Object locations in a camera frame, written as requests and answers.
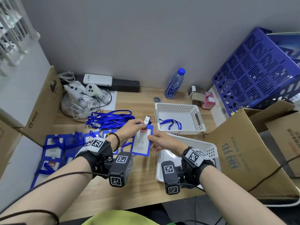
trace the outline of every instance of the white plastic basket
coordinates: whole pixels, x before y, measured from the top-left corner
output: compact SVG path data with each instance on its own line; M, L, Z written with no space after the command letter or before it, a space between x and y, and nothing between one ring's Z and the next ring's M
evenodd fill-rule
M219 161L218 151L217 147L208 142L200 141L200 140L194 140L190 138L186 138L183 136L175 136L172 134L169 134L170 136L174 137L176 140L184 142L186 145L200 149L204 154L208 155L210 160L214 162L216 168L221 171L221 165ZM157 181L163 181L163 172L161 170L161 163L164 161L172 161L174 162L175 166L181 165L181 158L171 153L169 150L162 150L158 153L158 161L157 161L157 168L156 168L156 180Z
M205 131L205 126L199 111L198 106L188 104L173 104L173 103L155 103L155 119L158 131L163 131L176 135L196 135ZM159 119L174 119L182 124L182 129L178 130L178 126L174 123L169 130L170 124L159 124Z

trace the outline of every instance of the wrist-mounted tracker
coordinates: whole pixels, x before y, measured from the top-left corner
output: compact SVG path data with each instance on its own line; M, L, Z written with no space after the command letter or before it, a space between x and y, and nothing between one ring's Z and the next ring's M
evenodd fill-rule
M109 179L113 187L126 185L133 166L133 156L130 152L122 151L113 158L110 142L95 137L88 141L77 153L76 157L84 157L91 166L92 172L98 173L104 179Z
M200 185L200 175L205 167L215 166L200 149L188 147L181 155L181 166L175 167L174 162L164 161L161 163L163 180L168 195L178 194L180 186L192 189Z

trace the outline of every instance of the bracelet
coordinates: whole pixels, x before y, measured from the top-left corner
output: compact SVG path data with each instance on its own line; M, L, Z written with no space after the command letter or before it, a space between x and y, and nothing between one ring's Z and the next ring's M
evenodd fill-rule
M117 135L117 134L115 134L114 132L111 132L110 133L110 135L115 135L116 137L117 137L117 139L118 139L118 145L117 145L117 147L115 148L116 150L120 147L120 138L119 138L119 136Z

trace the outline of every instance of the bottle label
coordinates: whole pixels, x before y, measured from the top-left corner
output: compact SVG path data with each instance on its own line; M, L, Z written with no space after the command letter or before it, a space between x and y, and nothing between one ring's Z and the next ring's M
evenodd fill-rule
M171 86L169 91L168 91L168 96L172 97L173 95L175 95L177 90L178 90L177 86L175 86L175 85Z

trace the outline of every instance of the wooden desk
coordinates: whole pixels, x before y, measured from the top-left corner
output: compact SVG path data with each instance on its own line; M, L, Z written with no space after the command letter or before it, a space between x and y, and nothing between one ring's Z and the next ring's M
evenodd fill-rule
M115 109L131 110L136 118L142 120L148 115L154 121L154 97L161 98L163 103L192 103L192 100L187 99L186 92L178 92L173 100L168 100L160 89L144 89L140 93L118 92ZM199 110L206 132L211 132L216 128L211 112L201 108ZM73 133L75 131L87 133L90 130L91 128L85 128L84 123L59 113L51 134ZM185 135L185 137L203 140L201 135ZM163 182L158 182L155 179L157 159L158 154L154 152L151 152L149 157L134 157L128 183L123 188L111 187L108 180L95 177L61 217L61 220L72 220L112 209L136 208L204 194L198 189L181 189L177 195L167 195Z

